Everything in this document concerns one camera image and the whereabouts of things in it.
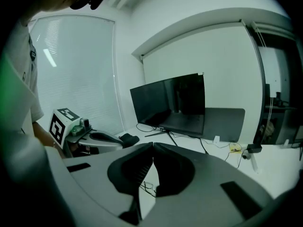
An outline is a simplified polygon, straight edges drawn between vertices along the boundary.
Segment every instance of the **white marker cube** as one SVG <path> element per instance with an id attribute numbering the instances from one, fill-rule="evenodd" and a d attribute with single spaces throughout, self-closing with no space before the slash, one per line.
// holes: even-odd
<path id="1" fill-rule="evenodd" d="M 79 123 L 80 117 L 68 108 L 55 109 L 49 124 L 49 132 L 53 140 L 63 148 L 65 137 Z"/>

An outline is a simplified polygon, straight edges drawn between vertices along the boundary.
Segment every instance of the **white table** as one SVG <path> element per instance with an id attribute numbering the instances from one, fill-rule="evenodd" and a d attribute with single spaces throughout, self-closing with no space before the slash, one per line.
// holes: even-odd
<path id="1" fill-rule="evenodd" d="M 138 128 L 143 131 L 152 130 L 151 127 L 142 124 L 139 124 Z M 161 142 L 174 145 L 167 134 L 144 137 L 149 134 L 157 133 L 157 131 L 142 132 L 140 130 L 134 127 L 118 134 L 117 136 L 122 136 L 125 133 L 129 133 L 133 136 L 136 135 L 139 137 L 140 141 L 137 144 Z M 174 135 L 176 137 L 172 137 L 179 147 L 204 153 L 199 139 L 194 139 L 187 136 L 179 137 L 179 135 L 175 133 Z M 221 158 L 222 160 L 225 160 L 228 153 L 230 152 L 229 147 L 217 148 L 215 145 L 206 144 L 204 141 L 202 141 L 202 143 L 210 155 Z M 219 142 L 217 146 L 223 147 L 228 144 L 229 142 Z M 247 147 L 245 144 L 241 144 L 241 146 L 243 149 Z M 293 188 L 296 185 L 299 179 L 299 170 L 303 169 L 303 161 L 299 161 L 300 150 L 298 148 L 283 148 L 282 146 L 278 145 L 264 145 L 262 148 L 263 149 L 260 153 L 254 154 L 258 167 L 261 170 L 259 174 L 254 171 L 251 160 L 245 160 L 243 158 L 238 169 L 258 182 L 273 198 L 276 198 L 280 194 Z M 239 153 L 231 153 L 226 162 L 234 167 L 237 167 L 240 157 L 241 154 Z M 156 189 L 156 187 L 159 185 L 158 173 L 154 164 L 149 170 L 144 181 L 152 183 L 154 185 L 154 189 Z M 139 191 L 139 198 L 141 215 L 142 218 L 145 218 L 154 206 L 156 199 L 147 194 L 142 189 Z"/>

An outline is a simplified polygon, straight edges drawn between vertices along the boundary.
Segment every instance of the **person's arm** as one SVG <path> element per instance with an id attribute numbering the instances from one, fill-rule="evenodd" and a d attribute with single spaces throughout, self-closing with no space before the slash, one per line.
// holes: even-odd
<path id="1" fill-rule="evenodd" d="M 65 158 L 65 155 L 63 154 L 62 149 L 60 148 L 60 146 L 58 146 L 56 143 L 54 144 L 54 140 L 51 137 L 51 135 L 46 132 L 41 126 L 40 124 L 38 124 L 37 122 L 33 123 L 33 130 L 34 130 L 34 135 L 36 138 L 38 138 L 40 140 L 40 142 L 44 145 L 44 146 L 50 146 L 53 147 L 55 145 L 55 148 L 58 150 L 61 158 Z"/>

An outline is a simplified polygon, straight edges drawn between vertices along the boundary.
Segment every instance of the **white t-shirt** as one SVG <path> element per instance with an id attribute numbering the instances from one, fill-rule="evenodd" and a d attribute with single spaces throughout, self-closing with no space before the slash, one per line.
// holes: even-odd
<path id="1" fill-rule="evenodd" d="M 43 112 L 37 90 L 37 54 L 28 27 L 24 27 L 18 21 L 10 34 L 5 49 L 18 75 L 36 96 L 22 126 L 22 130 L 26 134 L 33 134 L 32 123 L 42 118 Z"/>

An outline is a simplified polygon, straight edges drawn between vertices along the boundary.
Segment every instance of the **yellow object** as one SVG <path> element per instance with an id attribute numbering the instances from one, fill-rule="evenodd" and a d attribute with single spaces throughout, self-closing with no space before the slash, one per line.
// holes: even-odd
<path id="1" fill-rule="evenodd" d="M 235 153 L 241 154 L 242 147 L 239 143 L 230 143 L 229 149 L 230 149 L 230 152 L 236 151 Z"/>

